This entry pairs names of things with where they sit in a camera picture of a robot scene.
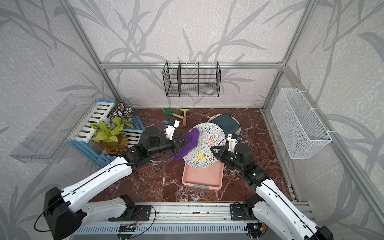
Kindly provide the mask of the purple cloth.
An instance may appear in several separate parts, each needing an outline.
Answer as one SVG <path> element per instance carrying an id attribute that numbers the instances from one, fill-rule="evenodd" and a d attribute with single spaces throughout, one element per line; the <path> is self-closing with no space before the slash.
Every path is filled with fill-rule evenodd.
<path id="1" fill-rule="evenodd" d="M 182 160 L 192 149 L 198 145 L 198 139 L 200 137 L 200 131 L 197 128 L 193 128 L 190 132 L 185 134 L 185 140 L 183 147 L 178 153 L 173 153 L 175 160 Z"/>

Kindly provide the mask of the colourful patterned round plate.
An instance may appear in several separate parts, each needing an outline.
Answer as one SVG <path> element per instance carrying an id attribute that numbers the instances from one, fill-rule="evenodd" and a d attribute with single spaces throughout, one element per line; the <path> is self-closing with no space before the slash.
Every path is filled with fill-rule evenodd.
<path id="1" fill-rule="evenodd" d="M 218 161 L 211 151 L 211 147 L 224 146 L 225 133 L 222 128 L 213 123 L 198 124 L 190 132 L 193 129 L 197 129 L 199 132 L 197 146 L 185 155 L 184 160 L 190 167 L 208 168 Z"/>

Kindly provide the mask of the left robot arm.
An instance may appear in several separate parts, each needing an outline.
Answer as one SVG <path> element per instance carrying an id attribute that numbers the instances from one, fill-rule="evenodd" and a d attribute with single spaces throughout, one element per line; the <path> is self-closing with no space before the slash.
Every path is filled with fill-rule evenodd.
<path id="1" fill-rule="evenodd" d="M 82 181 L 62 190 L 54 187 L 46 192 L 42 213 L 55 240 L 62 240 L 78 228 L 101 220 L 136 219 L 136 205 L 128 196 L 92 203 L 91 199 L 108 186 L 147 165 L 160 153 L 178 154 L 191 139 L 162 136 L 157 127 L 141 133 L 137 145 L 128 148 L 120 157 Z"/>

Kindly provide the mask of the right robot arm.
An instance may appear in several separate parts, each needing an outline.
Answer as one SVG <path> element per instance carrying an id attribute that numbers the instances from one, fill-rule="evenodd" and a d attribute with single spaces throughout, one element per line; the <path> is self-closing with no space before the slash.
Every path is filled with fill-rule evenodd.
<path id="1" fill-rule="evenodd" d="M 231 152 L 226 146 L 211 147 L 214 156 L 241 172 L 243 182 L 255 191 L 245 201 L 253 216 L 283 240 L 332 240 L 332 232 L 305 216 L 277 187 L 268 173 L 255 165 L 248 145 L 239 143 Z"/>

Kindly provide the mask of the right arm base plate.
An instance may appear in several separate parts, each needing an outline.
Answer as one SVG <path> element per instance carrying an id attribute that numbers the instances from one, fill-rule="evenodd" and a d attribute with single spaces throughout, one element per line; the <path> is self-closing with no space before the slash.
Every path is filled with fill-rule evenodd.
<path id="1" fill-rule="evenodd" d="M 232 221 L 255 221 L 257 218 L 254 216 L 252 208 L 247 204 L 235 202 L 230 205 L 231 220 Z"/>

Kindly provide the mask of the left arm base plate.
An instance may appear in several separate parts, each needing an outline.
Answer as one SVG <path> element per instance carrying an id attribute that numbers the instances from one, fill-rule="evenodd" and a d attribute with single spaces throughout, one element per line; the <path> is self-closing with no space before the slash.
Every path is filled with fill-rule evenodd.
<path id="1" fill-rule="evenodd" d="M 136 221 L 144 221 L 147 222 L 150 218 L 151 214 L 151 205 L 130 205 L 123 212 L 120 217 L 117 218 L 109 218 L 109 222 L 136 222 Z"/>

